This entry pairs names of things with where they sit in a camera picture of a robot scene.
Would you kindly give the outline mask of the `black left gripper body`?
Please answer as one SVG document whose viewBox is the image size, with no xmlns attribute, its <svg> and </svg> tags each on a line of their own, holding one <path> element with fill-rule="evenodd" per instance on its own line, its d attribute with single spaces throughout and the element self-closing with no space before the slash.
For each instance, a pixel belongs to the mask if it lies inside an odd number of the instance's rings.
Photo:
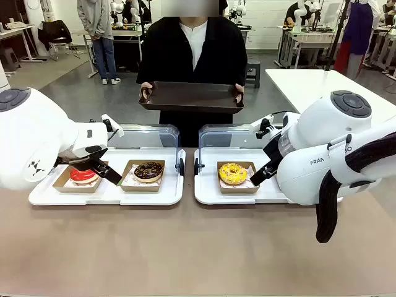
<svg viewBox="0 0 396 297">
<path fill-rule="evenodd" d="M 57 159 L 56 165 L 70 165 L 78 170 L 92 170 L 103 166 L 104 162 L 101 157 L 107 152 L 107 148 L 103 148 L 99 145 L 78 149 L 73 151 L 72 147 L 60 152 Z"/>
</svg>

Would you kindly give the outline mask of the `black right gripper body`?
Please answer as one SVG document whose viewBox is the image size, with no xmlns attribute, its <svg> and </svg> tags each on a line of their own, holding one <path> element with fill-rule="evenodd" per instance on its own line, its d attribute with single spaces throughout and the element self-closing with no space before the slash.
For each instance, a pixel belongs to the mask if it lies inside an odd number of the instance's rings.
<svg viewBox="0 0 396 297">
<path fill-rule="evenodd" d="M 263 148 L 264 153 L 268 156 L 269 162 L 266 168 L 277 169 L 283 158 L 290 152 L 290 140 L 288 131 L 283 134 L 279 132 Z"/>
</svg>

